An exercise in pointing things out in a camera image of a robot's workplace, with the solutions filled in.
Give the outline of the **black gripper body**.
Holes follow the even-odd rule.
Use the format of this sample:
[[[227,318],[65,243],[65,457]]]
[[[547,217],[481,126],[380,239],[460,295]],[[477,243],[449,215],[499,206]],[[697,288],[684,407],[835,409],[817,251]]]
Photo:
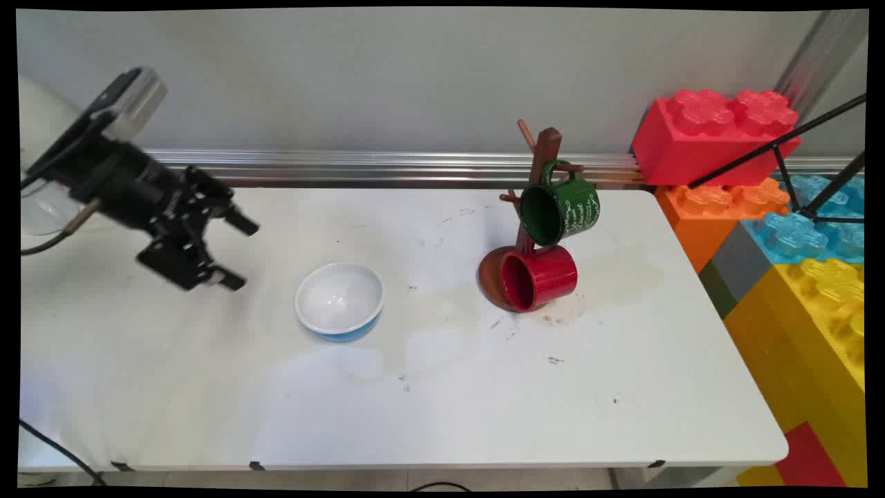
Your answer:
[[[177,205],[187,198],[185,176],[129,142],[95,136],[64,154],[58,180],[76,201],[99,199],[99,212],[153,239],[185,239]]]

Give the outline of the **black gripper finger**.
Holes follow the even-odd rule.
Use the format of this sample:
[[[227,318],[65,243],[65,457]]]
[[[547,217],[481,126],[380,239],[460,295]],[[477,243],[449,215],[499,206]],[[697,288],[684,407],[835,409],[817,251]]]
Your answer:
[[[197,286],[223,286],[237,291],[247,283],[246,278],[213,259],[198,232],[154,237],[136,255],[136,261],[184,291]]]
[[[259,231],[259,224],[243,214],[233,201],[234,190],[196,166],[184,170],[187,187],[186,206],[192,212],[201,212],[207,218],[222,219],[246,236]]]

